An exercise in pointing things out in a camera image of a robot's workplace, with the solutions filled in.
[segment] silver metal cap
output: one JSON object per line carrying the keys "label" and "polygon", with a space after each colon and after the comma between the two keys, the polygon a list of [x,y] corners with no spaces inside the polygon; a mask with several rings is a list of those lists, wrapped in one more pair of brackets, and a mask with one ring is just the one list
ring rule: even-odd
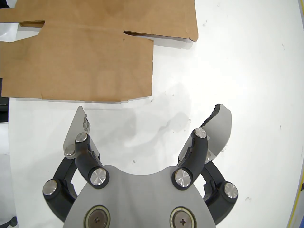
{"label": "silver metal cap", "polygon": [[196,128],[194,130],[194,134],[196,136],[198,136],[199,138],[205,138],[207,136],[206,131],[204,129],[202,129],[202,128]]}
{"label": "silver metal cap", "polygon": [[79,134],[76,136],[75,141],[78,142],[78,143],[81,143],[81,142],[86,141],[87,138],[88,138],[88,134],[85,133],[85,132],[81,132],[81,133],[79,133]]}
{"label": "silver metal cap", "polygon": [[232,183],[226,183],[224,185],[224,192],[228,198],[235,199],[238,196],[238,190]]}
{"label": "silver metal cap", "polygon": [[188,172],[186,172],[183,169],[178,169],[175,172],[175,181],[181,187],[187,187],[191,183],[191,178],[190,178]]}
{"label": "silver metal cap", "polygon": [[105,169],[103,168],[98,168],[95,171],[93,171],[90,181],[92,185],[101,185],[105,179],[107,178],[107,173]]}
{"label": "silver metal cap", "polygon": [[44,195],[52,195],[57,189],[57,182],[54,179],[51,179],[45,183],[43,186],[42,192]]}
{"label": "silver metal cap", "polygon": [[75,154],[75,144],[70,144],[64,149],[64,154],[67,156],[71,156]]}

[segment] flattened cardboard box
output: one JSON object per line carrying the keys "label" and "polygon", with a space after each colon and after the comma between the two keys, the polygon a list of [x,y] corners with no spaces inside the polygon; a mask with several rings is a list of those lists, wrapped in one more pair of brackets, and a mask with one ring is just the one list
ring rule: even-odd
{"label": "flattened cardboard box", "polygon": [[126,101],[152,92],[153,41],[198,39],[194,0],[18,0],[0,22],[45,22],[0,43],[3,97]]}

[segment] cardboard slot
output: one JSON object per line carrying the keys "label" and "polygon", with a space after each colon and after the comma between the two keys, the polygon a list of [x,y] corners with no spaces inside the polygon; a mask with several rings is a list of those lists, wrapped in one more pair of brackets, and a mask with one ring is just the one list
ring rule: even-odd
{"label": "cardboard slot", "polygon": [[33,28],[42,28],[45,24],[45,21],[35,21],[35,22],[21,22],[21,27],[33,27]]}

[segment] round metal cap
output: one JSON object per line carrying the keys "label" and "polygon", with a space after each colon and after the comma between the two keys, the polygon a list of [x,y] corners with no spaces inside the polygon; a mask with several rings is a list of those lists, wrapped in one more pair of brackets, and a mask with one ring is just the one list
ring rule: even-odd
{"label": "round metal cap", "polygon": [[93,171],[90,181],[92,185],[101,185],[105,179],[107,178],[107,172],[105,169],[98,168],[95,171]]}
{"label": "round metal cap", "polygon": [[75,154],[75,144],[70,144],[64,149],[64,154],[71,156]]}
{"label": "round metal cap", "polygon": [[178,169],[175,172],[175,181],[179,186],[187,187],[191,183],[191,178],[190,178],[188,172],[186,172],[183,169]]}
{"label": "round metal cap", "polygon": [[78,143],[81,143],[81,142],[86,141],[87,138],[88,138],[88,134],[85,133],[85,132],[81,132],[81,133],[79,133],[79,134],[76,136],[75,141],[78,142]]}
{"label": "round metal cap", "polygon": [[205,138],[207,136],[206,131],[204,129],[202,129],[202,128],[196,128],[194,130],[194,134],[196,136],[198,136],[199,138]]}
{"label": "round metal cap", "polygon": [[224,185],[224,192],[228,198],[235,199],[238,196],[238,190],[232,183],[226,183]]}
{"label": "round metal cap", "polygon": [[185,207],[175,208],[170,215],[171,228],[195,228],[195,218]]}
{"label": "round metal cap", "polygon": [[102,205],[92,207],[84,219],[85,228],[108,228],[110,226],[110,213]]}
{"label": "round metal cap", "polygon": [[43,186],[42,192],[44,195],[52,195],[57,189],[57,182],[54,179],[51,179],[45,183]]}

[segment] white table surface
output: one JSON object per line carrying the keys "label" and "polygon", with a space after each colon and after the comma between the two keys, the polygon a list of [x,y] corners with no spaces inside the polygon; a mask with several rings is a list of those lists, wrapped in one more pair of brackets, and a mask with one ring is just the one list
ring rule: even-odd
{"label": "white table surface", "polygon": [[[103,164],[133,174],[176,165],[190,132],[222,103],[232,112],[214,160],[239,199],[218,227],[286,227],[303,162],[304,33],[297,0],[195,0],[199,40],[157,42],[153,92],[128,103],[15,99],[9,148],[21,228],[62,227],[42,196],[78,106]],[[77,174],[79,193],[85,182]],[[203,180],[196,186],[203,191]]]}

